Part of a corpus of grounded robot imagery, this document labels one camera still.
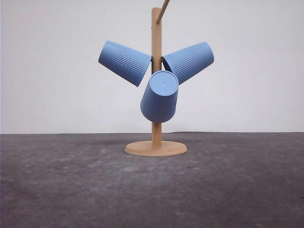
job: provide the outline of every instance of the gray surface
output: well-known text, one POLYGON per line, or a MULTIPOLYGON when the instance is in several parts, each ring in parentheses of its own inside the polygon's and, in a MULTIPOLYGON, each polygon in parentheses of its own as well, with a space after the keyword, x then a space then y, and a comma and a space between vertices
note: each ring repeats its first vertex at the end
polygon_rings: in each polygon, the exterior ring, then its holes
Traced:
POLYGON ((123 153, 149 138, 3 135, 1 227, 303 227, 304 133, 169 133, 187 153, 123 153))

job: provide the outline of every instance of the round wooden base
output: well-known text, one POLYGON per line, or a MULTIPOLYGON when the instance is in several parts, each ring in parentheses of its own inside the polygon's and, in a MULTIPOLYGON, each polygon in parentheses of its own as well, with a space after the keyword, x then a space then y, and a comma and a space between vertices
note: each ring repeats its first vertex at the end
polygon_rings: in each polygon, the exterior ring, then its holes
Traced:
POLYGON ((152 146, 152 141, 133 142, 126 145, 128 154, 147 157, 163 157, 187 152, 185 144, 180 142, 162 141, 159 147, 152 146))

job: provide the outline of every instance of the ribbed texture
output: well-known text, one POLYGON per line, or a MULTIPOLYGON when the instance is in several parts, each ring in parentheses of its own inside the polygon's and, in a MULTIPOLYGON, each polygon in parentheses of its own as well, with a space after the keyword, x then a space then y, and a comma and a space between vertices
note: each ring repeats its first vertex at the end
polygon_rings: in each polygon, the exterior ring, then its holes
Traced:
POLYGON ((149 107, 150 107, 149 99, 146 99, 144 101, 144 105, 143 105, 143 108, 142 108, 143 115, 147 115, 148 114, 149 107))
POLYGON ((201 64, 200 57, 197 54, 187 55, 173 63, 173 69, 176 77, 180 81, 193 68, 201 64))
POLYGON ((145 69, 144 62, 122 52, 119 52, 114 60, 138 75, 142 75, 145 69))

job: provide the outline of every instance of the upside-down cup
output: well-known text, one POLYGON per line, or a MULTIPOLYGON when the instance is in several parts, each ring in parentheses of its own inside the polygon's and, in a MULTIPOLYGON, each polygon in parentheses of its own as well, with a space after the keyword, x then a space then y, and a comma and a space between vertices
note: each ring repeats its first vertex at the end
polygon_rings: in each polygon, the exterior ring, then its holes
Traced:
POLYGON ((141 100, 142 114, 155 123, 170 120, 175 114, 178 88, 179 81, 172 72, 152 74, 141 100))

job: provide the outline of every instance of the blue cup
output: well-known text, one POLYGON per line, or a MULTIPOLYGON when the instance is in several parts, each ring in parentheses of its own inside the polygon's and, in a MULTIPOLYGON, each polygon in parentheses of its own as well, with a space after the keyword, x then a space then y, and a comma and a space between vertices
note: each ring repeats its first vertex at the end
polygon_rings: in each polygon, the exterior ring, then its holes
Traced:
POLYGON ((169 71, 152 74, 141 101, 142 114, 150 121, 163 123, 175 114, 179 81, 169 71))
POLYGON ((163 65, 179 80, 179 85, 195 76, 214 61, 210 46, 200 43, 163 56, 163 65))
POLYGON ((135 86, 142 81, 150 61, 151 56, 111 41, 105 43, 98 60, 135 86))

